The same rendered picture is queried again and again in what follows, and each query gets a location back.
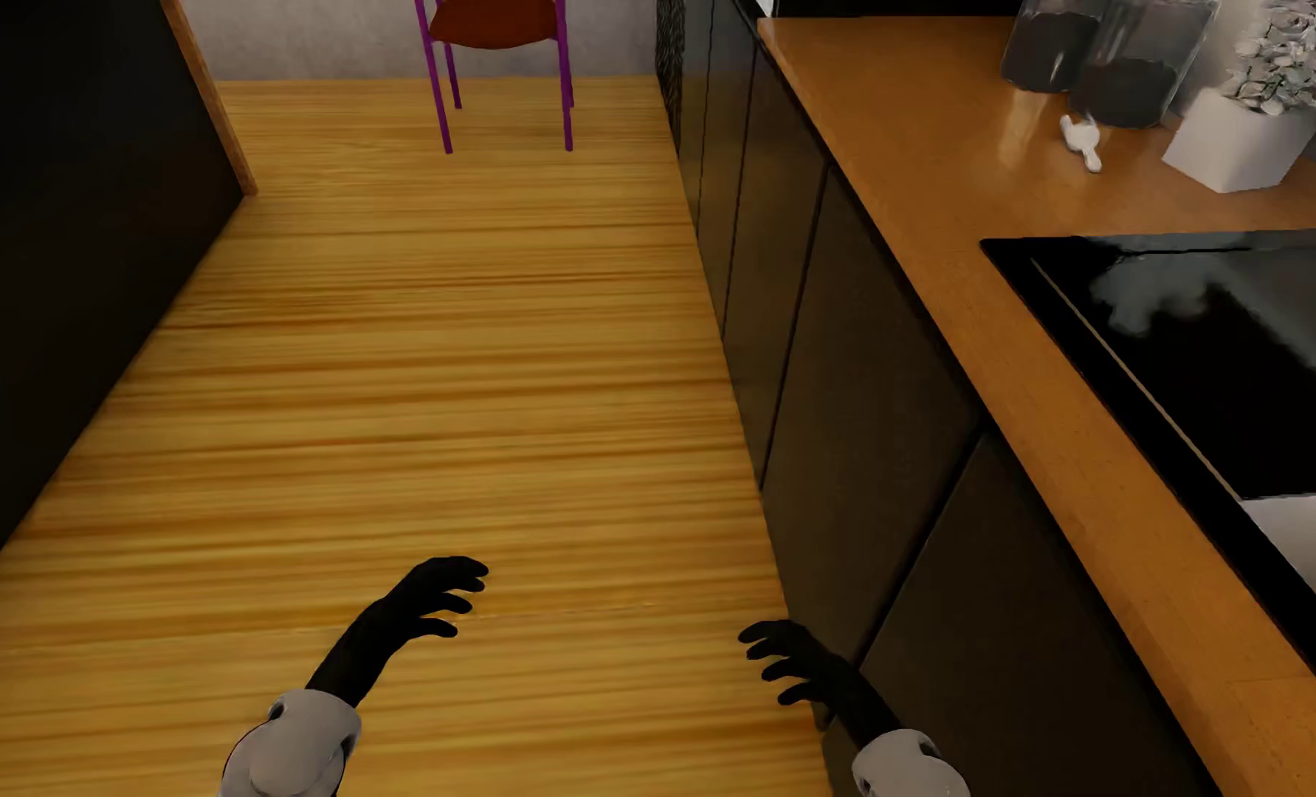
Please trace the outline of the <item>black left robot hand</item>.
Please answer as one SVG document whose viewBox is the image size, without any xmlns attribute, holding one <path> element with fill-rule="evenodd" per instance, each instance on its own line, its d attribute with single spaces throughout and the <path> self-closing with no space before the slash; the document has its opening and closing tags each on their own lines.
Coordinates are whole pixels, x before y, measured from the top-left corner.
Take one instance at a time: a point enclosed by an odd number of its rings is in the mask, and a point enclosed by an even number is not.
<svg viewBox="0 0 1316 797">
<path fill-rule="evenodd" d="M 386 654 L 422 638 L 451 640 L 458 635 L 449 616 L 472 612 L 468 596 L 486 591 L 490 567 L 468 556 L 432 558 L 408 571 L 374 602 L 371 643 Z"/>
</svg>

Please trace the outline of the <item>small glass storage jar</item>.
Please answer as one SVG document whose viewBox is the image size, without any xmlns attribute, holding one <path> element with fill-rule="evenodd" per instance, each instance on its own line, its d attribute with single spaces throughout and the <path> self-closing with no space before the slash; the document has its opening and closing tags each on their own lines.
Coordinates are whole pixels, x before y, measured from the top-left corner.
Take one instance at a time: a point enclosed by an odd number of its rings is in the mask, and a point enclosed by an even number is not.
<svg viewBox="0 0 1316 797">
<path fill-rule="evenodd" d="M 1073 89 L 1109 0 L 1023 0 L 1001 57 L 1001 78 L 1036 93 Z"/>
</svg>

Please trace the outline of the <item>pale leafy plant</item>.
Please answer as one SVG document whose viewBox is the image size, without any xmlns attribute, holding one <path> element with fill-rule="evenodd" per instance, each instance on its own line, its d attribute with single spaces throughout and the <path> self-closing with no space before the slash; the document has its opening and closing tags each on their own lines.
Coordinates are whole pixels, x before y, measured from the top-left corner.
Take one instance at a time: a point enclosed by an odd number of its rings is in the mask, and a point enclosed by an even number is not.
<svg viewBox="0 0 1316 797">
<path fill-rule="evenodd" d="M 1316 0 L 1263 0 L 1263 22 L 1234 51 L 1224 99 L 1266 117 L 1316 109 Z"/>
</svg>

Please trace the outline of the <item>purple-legged red chair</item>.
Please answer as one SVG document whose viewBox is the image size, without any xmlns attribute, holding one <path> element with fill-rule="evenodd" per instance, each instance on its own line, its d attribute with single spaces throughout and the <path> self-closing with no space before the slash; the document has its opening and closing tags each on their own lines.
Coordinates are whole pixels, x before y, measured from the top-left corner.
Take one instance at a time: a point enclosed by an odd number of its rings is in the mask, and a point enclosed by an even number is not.
<svg viewBox="0 0 1316 797">
<path fill-rule="evenodd" d="M 454 46 L 515 49 L 544 41 L 557 45 L 562 137 L 565 150 L 572 153 L 572 108 L 576 99 L 565 0 L 413 0 L 413 4 L 443 153 L 454 153 L 445 100 L 451 100 L 457 110 L 462 108 Z M 447 97 L 442 92 L 441 68 L 447 70 Z"/>
</svg>

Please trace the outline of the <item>white square plant pot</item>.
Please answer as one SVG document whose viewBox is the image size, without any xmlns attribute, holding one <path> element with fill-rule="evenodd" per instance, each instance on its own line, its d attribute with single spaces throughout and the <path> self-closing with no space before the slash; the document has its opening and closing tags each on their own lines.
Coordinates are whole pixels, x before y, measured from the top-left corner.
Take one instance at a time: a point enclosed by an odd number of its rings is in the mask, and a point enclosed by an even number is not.
<svg viewBox="0 0 1316 797">
<path fill-rule="evenodd" d="M 1316 108 L 1273 117 L 1203 88 L 1162 160 L 1216 193 L 1269 189 L 1283 181 L 1315 134 Z"/>
</svg>

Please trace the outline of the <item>black kitchen base cabinets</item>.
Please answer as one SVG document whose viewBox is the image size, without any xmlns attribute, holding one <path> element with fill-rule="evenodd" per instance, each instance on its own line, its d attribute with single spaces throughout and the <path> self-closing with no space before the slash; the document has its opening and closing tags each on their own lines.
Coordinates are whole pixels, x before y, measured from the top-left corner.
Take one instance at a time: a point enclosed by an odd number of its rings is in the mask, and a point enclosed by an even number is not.
<svg viewBox="0 0 1316 797">
<path fill-rule="evenodd" d="M 790 619 L 971 797 L 1219 797 L 761 17 L 655 0 L 655 72 Z M 859 797 L 812 714 L 833 797 Z"/>
</svg>

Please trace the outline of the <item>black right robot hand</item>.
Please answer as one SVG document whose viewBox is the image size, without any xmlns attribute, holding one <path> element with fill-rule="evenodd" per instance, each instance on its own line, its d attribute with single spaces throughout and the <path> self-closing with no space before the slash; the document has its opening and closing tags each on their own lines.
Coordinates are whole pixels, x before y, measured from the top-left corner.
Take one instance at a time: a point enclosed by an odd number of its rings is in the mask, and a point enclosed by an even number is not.
<svg viewBox="0 0 1316 797">
<path fill-rule="evenodd" d="M 792 619 L 757 621 L 742 629 L 737 640 L 745 646 L 747 660 L 771 660 L 761 672 L 765 683 L 792 680 L 776 697 L 782 708 L 804 702 L 833 714 L 849 697 L 855 669 L 805 625 Z"/>
</svg>

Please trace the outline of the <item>black wood-edged cabinet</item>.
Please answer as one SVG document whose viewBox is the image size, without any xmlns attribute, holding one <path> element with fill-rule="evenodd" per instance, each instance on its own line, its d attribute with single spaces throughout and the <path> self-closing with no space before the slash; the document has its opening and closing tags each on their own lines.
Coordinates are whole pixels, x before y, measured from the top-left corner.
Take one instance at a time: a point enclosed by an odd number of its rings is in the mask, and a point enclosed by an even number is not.
<svg viewBox="0 0 1316 797">
<path fill-rule="evenodd" d="M 0 0 L 0 552 L 246 195 L 179 0 Z"/>
</svg>

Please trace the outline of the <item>small white figurine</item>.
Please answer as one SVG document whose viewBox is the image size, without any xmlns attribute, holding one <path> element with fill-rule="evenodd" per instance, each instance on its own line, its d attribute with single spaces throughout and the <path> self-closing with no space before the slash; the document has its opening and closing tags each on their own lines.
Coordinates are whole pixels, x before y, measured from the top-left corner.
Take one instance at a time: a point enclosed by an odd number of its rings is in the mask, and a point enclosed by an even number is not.
<svg viewBox="0 0 1316 797">
<path fill-rule="evenodd" d="M 1103 162 L 1098 154 L 1101 132 L 1094 118 L 1073 118 L 1073 114 L 1061 114 L 1058 128 L 1066 149 L 1083 159 L 1090 174 L 1101 174 Z"/>
</svg>

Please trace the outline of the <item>large glass storage jar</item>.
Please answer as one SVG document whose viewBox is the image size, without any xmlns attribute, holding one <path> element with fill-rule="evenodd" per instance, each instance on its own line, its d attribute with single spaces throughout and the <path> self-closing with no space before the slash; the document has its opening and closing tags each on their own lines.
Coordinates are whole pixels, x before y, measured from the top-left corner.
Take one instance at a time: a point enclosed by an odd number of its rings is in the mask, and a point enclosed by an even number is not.
<svg viewBox="0 0 1316 797">
<path fill-rule="evenodd" d="M 1220 0 L 1109 0 L 1070 109 L 1100 126 L 1158 125 L 1219 7 Z"/>
</svg>

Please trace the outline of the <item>black glass cooktop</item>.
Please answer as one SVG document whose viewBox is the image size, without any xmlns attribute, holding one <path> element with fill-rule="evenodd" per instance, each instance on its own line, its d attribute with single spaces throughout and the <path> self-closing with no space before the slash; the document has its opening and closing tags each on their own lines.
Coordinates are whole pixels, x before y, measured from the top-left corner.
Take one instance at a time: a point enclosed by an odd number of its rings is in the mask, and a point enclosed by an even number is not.
<svg viewBox="0 0 1316 797">
<path fill-rule="evenodd" d="M 1126 431 L 1250 517 L 1316 606 L 1316 228 L 984 238 Z"/>
</svg>

